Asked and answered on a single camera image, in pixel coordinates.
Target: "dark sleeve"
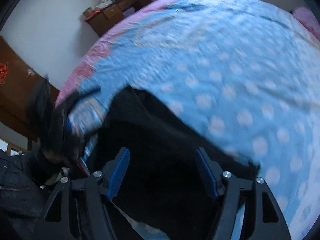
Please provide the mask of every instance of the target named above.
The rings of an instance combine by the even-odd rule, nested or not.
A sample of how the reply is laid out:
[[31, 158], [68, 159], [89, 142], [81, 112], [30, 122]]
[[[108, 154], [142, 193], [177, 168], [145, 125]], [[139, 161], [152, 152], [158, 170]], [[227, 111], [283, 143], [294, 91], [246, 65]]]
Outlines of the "dark sleeve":
[[53, 174], [58, 173], [62, 167], [49, 162], [41, 150], [34, 150], [19, 156], [11, 156], [9, 160], [38, 185], [44, 185], [46, 180]]

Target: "wooden door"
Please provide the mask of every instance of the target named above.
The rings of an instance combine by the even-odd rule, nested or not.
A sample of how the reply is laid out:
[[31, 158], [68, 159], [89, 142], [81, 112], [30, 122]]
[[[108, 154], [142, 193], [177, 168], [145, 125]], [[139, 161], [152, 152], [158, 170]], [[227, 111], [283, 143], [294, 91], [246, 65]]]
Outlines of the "wooden door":
[[[0, 37], [0, 63], [7, 65], [7, 77], [0, 80], [0, 122], [16, 132], [35, 140], [35, 135], [27, 128], [24, 112], [26, 102], [33, 87], [43, 77], [30, 68]], [[51, 86], [52, 101], [59, 91]]]

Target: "pink pillow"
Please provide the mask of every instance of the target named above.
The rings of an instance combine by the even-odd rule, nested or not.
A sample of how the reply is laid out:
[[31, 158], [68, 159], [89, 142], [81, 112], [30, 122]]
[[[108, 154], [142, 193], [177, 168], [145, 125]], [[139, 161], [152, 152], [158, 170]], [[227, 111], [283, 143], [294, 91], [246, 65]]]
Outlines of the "pink pillow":
[[320, 41], [320, 24], [309, 9], [298, 7], [293, 16]]

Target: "polka dot bedding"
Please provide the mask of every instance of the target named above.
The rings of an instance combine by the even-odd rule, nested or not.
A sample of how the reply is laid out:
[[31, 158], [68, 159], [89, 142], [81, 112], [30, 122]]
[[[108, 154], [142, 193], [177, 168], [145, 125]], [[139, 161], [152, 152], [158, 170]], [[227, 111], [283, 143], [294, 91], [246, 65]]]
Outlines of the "polka dot bedding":
[[70, 119], [75, 129], [89, 130], [126, 84], [150, 91], [227, 154], [259, 161], [292, 239], [301, 240], [320, 214], [319, 67], [319, 42], [276, 6], [159, 0], [84, 57], [75, 71], [91, 74], [78, 79], [79, 90], [99, 84], [102, 92], [78, 104]]

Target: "silver screw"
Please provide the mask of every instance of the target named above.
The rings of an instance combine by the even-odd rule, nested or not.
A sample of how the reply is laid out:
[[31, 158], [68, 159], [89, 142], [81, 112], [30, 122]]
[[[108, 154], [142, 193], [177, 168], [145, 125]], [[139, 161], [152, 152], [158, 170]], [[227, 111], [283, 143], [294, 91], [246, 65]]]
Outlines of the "silver screw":
[[258, 182], [259, 184], [262, 184], [262, 183], [264, 183], [264, 179], [261, 178], [261, 177], [257, 177], [257, 182]]
[[102, 172], [101, 172], [101, 171], [95, 171], [95, 172], [93, 173], [93, 175], [94, 175], [96, 178], [99, 178], [99, 177], [102, 176]]
[[62, 177], [62, 178], [60, 179], [60, 182], [61, 182], [61, 183], [67, 183], [68, 180], [69, 180], [68, 177]]
[[232, 176], [231, 172], [230, 171], [224, 171], [222, 173], [223, 177], [226, 177], [226, 178], [230, 178]]

